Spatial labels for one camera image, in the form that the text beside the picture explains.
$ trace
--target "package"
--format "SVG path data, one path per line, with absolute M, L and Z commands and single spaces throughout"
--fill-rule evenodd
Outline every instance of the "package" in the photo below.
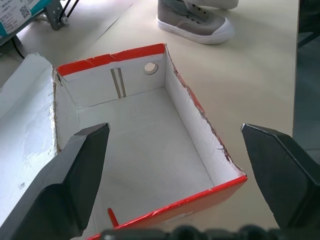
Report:
M 182 218 L 220 204 L 247 180 L 165 44 L 57 69 L 30 54 L 0 93 L 1 178 L 10 179 L 0 180 L 10 193 L 0 199 L 0 220 L 73 134 L 101 123 L 110 125 L 109 140 L 84 236 Z
M 13 33 L 51 0 L 0 0 L 0 39 Z

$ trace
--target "open box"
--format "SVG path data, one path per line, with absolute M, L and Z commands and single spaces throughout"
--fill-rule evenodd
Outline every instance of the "open box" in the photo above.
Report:
M 30 54 L 4 85 L 0 110 L 0 223 L 73 134 L 103 122 L 109 140 L 86 236 L 198 212 L 247 180 L 165 44 L 57 69 Z

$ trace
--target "circular hole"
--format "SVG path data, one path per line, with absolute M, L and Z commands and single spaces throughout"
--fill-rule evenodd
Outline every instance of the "circular hole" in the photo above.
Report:
M 152 75 L 158 70 L 158 68 L 159 68 L 158 64 L 155 64 L 153 62 L 148 62 L 144 66 L 144 73 L 147 75 Z

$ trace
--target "shoe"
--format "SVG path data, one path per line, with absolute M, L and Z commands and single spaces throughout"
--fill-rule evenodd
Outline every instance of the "shoe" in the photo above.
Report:
M 238 6 L 239 0 L 187 0 L 189 3 L 198 6 L 207 6 L 217 9 L 234 9 Z
M 235 35 L 226 18 L 182 0 L 158 0 L 157 25 L 206 45 L 224 43 Z

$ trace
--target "printed label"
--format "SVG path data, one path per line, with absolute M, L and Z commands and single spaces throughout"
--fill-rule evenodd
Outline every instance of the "printed label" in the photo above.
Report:
M 0 22 L 7 34 L 14 32 L 31 18 L 24 0 L 0 0 Z
M 24 0 L 29 9 L 32 9 L 41 0 Z

